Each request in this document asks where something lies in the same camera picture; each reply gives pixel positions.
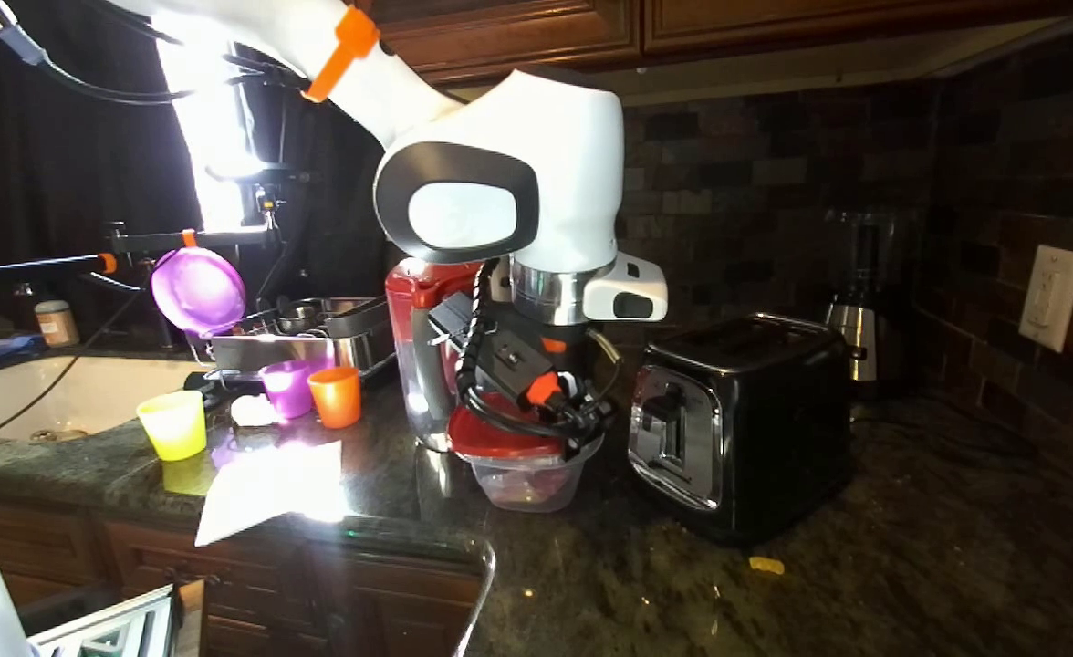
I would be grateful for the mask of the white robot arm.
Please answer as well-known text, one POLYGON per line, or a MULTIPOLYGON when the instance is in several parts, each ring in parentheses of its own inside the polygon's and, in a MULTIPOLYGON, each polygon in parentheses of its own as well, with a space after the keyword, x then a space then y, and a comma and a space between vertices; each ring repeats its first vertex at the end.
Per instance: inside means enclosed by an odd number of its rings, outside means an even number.
POLYGON ((460 365, 397 360, 407 404, 445 441, 523 441, 577 461, 608 404, 565 365, 597 323, 667 315, 664 274, 617 247, 620 100, 515 68, 470 102, 415 78, 346 0, 110 0, 142 17, 196 17, 306 81, 379 144, 370 216, 405 264, 470 267, 451 328, 460 365))

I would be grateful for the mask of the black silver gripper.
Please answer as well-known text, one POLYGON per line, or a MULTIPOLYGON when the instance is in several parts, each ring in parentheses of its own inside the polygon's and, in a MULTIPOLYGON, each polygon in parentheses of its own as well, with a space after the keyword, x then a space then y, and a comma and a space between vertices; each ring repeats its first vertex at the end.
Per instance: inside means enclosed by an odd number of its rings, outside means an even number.
POLYGON ((597 441, 608 426, 608 403, 569 368, 565 338, 493 292, 498 276, 503 259, 477 264, 470 287, 425 315, 457 355, 451 399, 515 438, 597 441))

